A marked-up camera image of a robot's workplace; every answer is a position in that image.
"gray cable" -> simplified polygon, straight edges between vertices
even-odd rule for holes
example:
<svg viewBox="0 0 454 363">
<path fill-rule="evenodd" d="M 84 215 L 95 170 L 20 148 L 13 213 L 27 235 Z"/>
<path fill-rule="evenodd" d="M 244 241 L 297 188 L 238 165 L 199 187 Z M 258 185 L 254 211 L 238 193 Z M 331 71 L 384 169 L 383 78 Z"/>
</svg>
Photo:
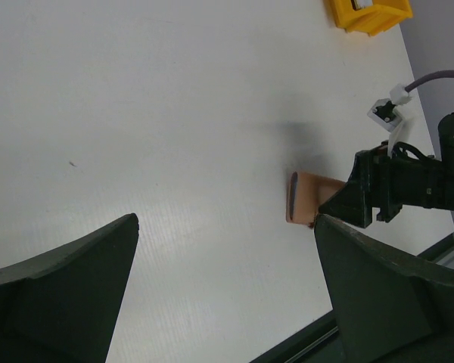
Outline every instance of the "gray cable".
<svg viewBox="0 0 454 363">
<path fill-rule="evenodd" d="M 410 91 L 413 91 L 420 85 L 440 78 L 454 78 L 454 70 L 440 70 L 438 72 L 429 73 L 406 86 L 406 91 L 410 93 Z"/>
</svg>

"black cable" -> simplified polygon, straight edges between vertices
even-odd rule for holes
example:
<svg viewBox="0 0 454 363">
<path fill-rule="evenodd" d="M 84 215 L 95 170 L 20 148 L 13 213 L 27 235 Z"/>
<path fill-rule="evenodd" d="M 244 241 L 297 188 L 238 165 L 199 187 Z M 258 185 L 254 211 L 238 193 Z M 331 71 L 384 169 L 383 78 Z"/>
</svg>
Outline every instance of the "black cable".
<svg viewBox="0 0 454 363">
<path fill-rule="evenodd" d="M 407 144 L 405 142 L 397 142 L 393 146 L 393 151 L 395 152 L 396 157 L 401 157 L 405 160 L 414 160 L 408 155 L 404 154 L 403 151 L 408 151 L 413 154 L 418 160 L 425 164 L 433 163 L 433 160 L 430 157 L 426 157 L 418 148 L 412 146 L 411 144 Z"/>
<path fill-rule="evenodd" d="M 406 86 L 406 91 L 410 93 L 410 91 L 413 91 L 420 85 L 440 78 L 454 78 L 454 70 L 439 70 L 438 72 L 429 73 Z"/>
</svg>

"white table surface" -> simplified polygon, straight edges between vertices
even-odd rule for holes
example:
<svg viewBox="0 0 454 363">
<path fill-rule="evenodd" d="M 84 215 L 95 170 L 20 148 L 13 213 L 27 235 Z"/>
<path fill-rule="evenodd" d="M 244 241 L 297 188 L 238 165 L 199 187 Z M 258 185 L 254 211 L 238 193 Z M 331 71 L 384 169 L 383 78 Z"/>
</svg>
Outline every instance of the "white table surface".
<svg viewBox="0 0 454 363">
<path fill-rule="evenodd" d="M 411 80 L 399 27 L 348 35 L 322 0 L 1 1 L 0 267 L 135 212 L 107 361 L 250 361 L 331 309 L 287 174 L 346 179 Z M 453 230 L 404 207 L 366 233 L 420 253 Z"/>
</svg>

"gray wall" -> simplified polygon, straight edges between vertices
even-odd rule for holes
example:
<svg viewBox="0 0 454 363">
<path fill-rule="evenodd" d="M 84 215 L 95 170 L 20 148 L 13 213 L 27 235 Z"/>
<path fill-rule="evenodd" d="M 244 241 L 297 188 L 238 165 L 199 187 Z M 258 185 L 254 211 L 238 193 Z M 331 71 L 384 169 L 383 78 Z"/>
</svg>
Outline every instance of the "gray wall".
<svg viewBox="0 0 454 363">
<path fill-rule="evenodd" d="M 454 69 L 454 0 L 411 0 L 414 18 L 401 24 L 414 77 Z M 440 156 L 437 125 L 454 111 L 454 80 L 440 80 L 418 90 L 432 143 Z"/>
</svg>

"yellow bin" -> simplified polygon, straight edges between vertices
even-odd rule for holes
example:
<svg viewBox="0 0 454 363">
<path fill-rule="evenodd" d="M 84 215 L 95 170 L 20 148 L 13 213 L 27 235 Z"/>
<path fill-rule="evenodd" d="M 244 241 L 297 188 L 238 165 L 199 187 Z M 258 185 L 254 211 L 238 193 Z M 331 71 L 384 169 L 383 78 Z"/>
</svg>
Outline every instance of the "yellow bin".
<svg viewBox="0 0 454 363">
<path fill-rule="evenodd" d="M 413 16 L 409 0 L 373 0 L 373 5 L 355 10 L 352 0 L 329 0 L 334 22 L 347 32 L 376 36 Z"/>
</svg>

